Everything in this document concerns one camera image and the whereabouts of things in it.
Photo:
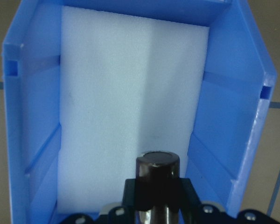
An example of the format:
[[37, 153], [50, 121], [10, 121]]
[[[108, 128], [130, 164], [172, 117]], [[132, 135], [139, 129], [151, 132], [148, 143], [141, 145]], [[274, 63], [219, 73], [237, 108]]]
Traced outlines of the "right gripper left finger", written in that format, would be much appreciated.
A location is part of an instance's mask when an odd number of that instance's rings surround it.
[[103, 224], [135, 224], [135, 179], [125, 180], [121, 202], [113, 202], [102, 208]]

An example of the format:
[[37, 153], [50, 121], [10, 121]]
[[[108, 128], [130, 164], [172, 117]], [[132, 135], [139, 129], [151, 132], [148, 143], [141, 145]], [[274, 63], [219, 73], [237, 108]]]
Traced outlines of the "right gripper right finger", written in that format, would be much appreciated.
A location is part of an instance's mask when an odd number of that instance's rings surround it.
[[189, 178], [181, 178], [179, 185], [182, 224], [226, 223], [224, 208], [213, 201], [201, 201]]

